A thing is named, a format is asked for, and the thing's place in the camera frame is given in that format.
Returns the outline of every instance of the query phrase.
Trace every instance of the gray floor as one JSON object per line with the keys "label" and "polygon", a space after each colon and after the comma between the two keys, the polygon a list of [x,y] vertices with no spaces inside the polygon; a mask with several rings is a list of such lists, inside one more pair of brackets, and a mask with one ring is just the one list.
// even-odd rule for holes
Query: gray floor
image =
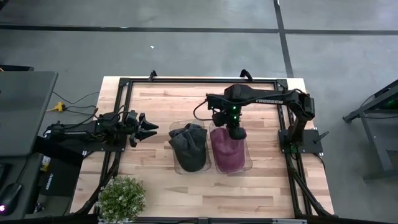
{"label": "gray floor", "polygon": [[[280,0],[286,29],[398,29],[395,0]],[[276,28],[271,0],[10,0],[0,22],[31,24]],[[398,181],[365,184],[378,170],[362,124],[341,119],[398,78],[397,36],[288,35],[295,77],[316,102],[326,174],[341,217],[398,222]],[[41,32],[0,30],[0,63],[60,74],[55,91],[74,101],[98,91],[105,75],[286,77],[277,34]],[[59,99],[53,96],[50,105]],[[81,105],[96,103],[96,96]],[[48,114],[51,123],[81,121]]]}

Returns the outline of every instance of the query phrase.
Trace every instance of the gray cloth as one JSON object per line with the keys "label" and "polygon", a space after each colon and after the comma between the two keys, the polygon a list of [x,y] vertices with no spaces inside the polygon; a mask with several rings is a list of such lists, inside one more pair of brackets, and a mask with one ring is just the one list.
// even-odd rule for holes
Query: gray cloth
{"label": "gray cloth", "polygon": [[207,130],[197,124],[172,130],[169,143],[173,147],[180,166],[187,172],[196,172],[206,164]]}

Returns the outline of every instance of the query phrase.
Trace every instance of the green plant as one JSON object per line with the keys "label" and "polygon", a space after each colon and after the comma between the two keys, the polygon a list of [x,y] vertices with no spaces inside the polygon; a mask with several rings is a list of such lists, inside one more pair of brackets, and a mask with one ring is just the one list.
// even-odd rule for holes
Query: green plant
{"label": "green plant", "polygon": [[102,218],[113,223],[133,221],[144,211],[145,204],[142,182],[129,177],[111,179],[98,198]]}

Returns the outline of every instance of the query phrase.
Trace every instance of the purple cloth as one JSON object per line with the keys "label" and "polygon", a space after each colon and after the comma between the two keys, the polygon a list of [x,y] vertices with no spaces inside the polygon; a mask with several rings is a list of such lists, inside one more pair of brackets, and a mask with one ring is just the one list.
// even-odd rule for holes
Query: purple cloth
{"label": "purple cloth", "polygon": [[210,139],[215,162],[220,172],[236,172],[243,168],[245,162],[244,139],[231,139],[226,128],[212,130]]}

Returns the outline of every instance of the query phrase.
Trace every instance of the butcher block tabletop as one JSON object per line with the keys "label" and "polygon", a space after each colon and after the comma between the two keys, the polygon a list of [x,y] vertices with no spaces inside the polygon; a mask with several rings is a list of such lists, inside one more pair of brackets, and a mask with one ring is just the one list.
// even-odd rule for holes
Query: butcher block tabletop
{"label": "butcher block tabletop", "polygon": [[[97,114],[113,111],[119,79],[120,77],[104,77]],[[302,78],[288,78],[287,81],[289,89],[299,88],[305,91]],[[127,143],[121,157],[119,175],[142,180],[146,189],[147,206],[140,216],[294,217],[285,156],[279,149],[277,132],[280,126],[275,105],[251,104],[242,107],[241,124],[248,134],[246,140],[253,163],[252,169],[233,174],[218,173],[208,136],[211,168],[183,175],[174,171],[173,152],[168,142],[170,125],[176,121],[194,119],[193,109],[205,100],[206,93],[222,94],[230,85],[134,83],[130,110],[145,113],[149,122],[159,126],[157,135],[139,142],[137,147],[133,148]],[[271,84],[247,85],[264,90],[274,89]],[[121,102],[124,102],[125,95],[126,88]],[[197,116],[211,118],[207,104],[197,110]],[[209,124],[210,121],[205,122],[206,128]],[[307,123],[307,128],[313,128],[312,121]],[[83,161],[71,212],[81,208],[97,188],[103,158],[103,152],[94,152]],[[302,160],[309,189],[323,207],[333,213],[321,161],[312,154],[303,154]],[[298,186],[297,188],[300,208],[304,212],[302,191]]]}

